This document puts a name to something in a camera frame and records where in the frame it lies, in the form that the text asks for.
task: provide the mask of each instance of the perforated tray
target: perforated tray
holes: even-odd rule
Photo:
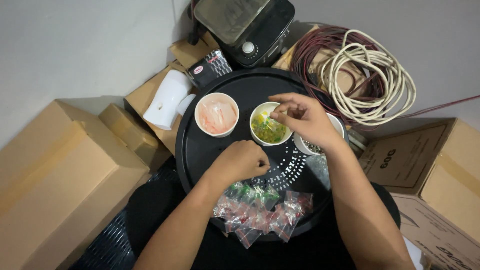
[[[197,95],[180,122],[176,141],[177,169],[187,193],[226,147],[235,141],[252,140],[250,115],[256,106],[268,101],[268,96],[289,92],[307,94],[303,84],[293,76],[290,72],[274,68],[234,71],[217,78]],[[240,110],[237,126],[231,135],[224,138],[213,138],[204,133],[193,116],[198,101],[213,92],[231,96]],[[287,190],[313,193],[314,212],[300,220],[293,236],[309,230],[318,223],[323,209],[332,202],[324,156],[304,155],[295,147],[293,137],[279,146],[262,149],[268,155],[271,170],[262,177],[248,179],[246,182],[262,187],[272,185],[282,196],[280,201],[283,201]],[[225,230],[222,219],[213,218],[211,222]],[[262,235],[259,240],[278,238],[269,234]]]

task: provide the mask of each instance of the person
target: person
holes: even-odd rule
[[[382,188],[368,181],[357,158],[332,126],[319,102],[296,93],[279,94],[269,99],[281,103],[270,114],[271,118],[325,152],[333,195],[333,214],[325,217],[328,224],[314,227],[286,244],[256,242],[248,250],[235,237],[225,237],[217,233],[219,229],[211,228],[209,218],[222,192],[232,183],[263,175],[270,168],[268,157],[260,146],[253,141],[234,142],[185,198],[177,198],[177,202],[172,203],[168,194],[174,192],[165,186],[138,193],[140,200],[166,197],[163,204],[170,203],[171,210],[129,207],[135,194],[132,196],[127,211],[146,211],[146,218],[127,217],[129,239],[134,252],[140,253],[134,270],[297,269],[312,265],[321,269],[415,269],[399,222],[396,224],[386,207],[388,202],[399,220],[393,199],[386,190],[379,192]],[[146,244],[137,244],[139,241],[135,238],[138,237],[134,234],[145,230],[132,232],[128,229],[129,223],[144,219],[150,219],[147,222],[154,232],[142,236]]]

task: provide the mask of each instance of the knob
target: knob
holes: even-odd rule
[[[246,56],[251,56],[255,53],[255,45],[247,41],[242,45],[241,50]]]

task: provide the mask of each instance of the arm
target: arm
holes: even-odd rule
[[[253,141],[234,142],[160,225],[133,269],[190,269],[223,191],[234,182],[263,175],[269,168],[260,146]]]
[[[338,229],[357,268],[414,269],[400,230],[319,102],[294,93],[270,99],[282,102],[271,118],[324,150]]]

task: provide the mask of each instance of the white paper cup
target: white paper cup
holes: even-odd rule
[[[288,140],[288,138],[290,138],[290,136],[292,136],[292,131],[288,128],[287,128],[287,131],[285,132],[285,135],[283,135],[283,138],[278,142],[278,143],[274,143],[274,144],[269,144],[269,143],[266,143],[264,141],[262,141],[261,139],[259,139],[257,137],[257,135],[255,135],[255,133],[253,132],[253,129],[252,129],[252,119],[261,114],[262,112],[266,111],[269,115],[271,112],[273,112],[273,110],[275,110],[275,108],[280,105],[280,103],[278,102],[265,102],[265,103],[262,103],[260,105],[258,105],[252,112],[252,114],[250,115],[250,122],[249,122],[249,126],[250,126],[250,134],[252,134],[252,137],[253,139],[259,144],[259,145],[262,145],[262,146],[274,146],[274,145],[280,145],[280,144],[283,144],[286,140]]]
[[[225,102],[225,103],[230,103],[233,105],[233,109],[235,110],[236,114],[237,114],[237,119],[235,120],[235,123],[233,124],[233,126],[225,131],[224,133],[219,133],[219,134],[212,134],[210,132],[207,132],[203,127],[202,125],[200,125],[200,119],[198,117],[198,106],[202,103],[202,102],[210,102],[210,101],[220,101],[220,102]],[[233,129],[235,128],[235,126],[237,125],[237,123],[239,122],[239,115],[240,115],[240,112],[239,112],[239,107],[237,105],[237,103],[233,100],[233,98],[227,94],[224,94],[224,93],[212,93],[212,94],[208,94],[206,96],[204,96],[203,98],[200,99],[200,101],[197,103],[197,105],[195,106],[195,122],[197,122],[197,126],[205,133],[207,133],[208,135],[212,136],[212,137],[215,137],[215,138],[223,138],[223,137],[226,137],[228,135],[230,135],[230,133],[232,133]]]
[[[337,130],[337,132],[340,135],[342,135],[342,138],[345,138],[345,131],[343,130],[343,125],[340,122],[340,120],[337,117],[331,115],[328,112],[326,114],[328,116],[328,119],[330,119],[330,122],[332,123],[333,127]],[[298,133],[296,133],[296,132],[293,134],[293,142],[295,143],[295,146],[297,147],[297,149],[300,150],[300,152],[302,152],[304,154],[307,154],[307,155],[322,155],[322,154],[315,153],[315,152],[311,151],[310,149],[308,149],[307,145],[303,142],[300,135],[298,135]]]

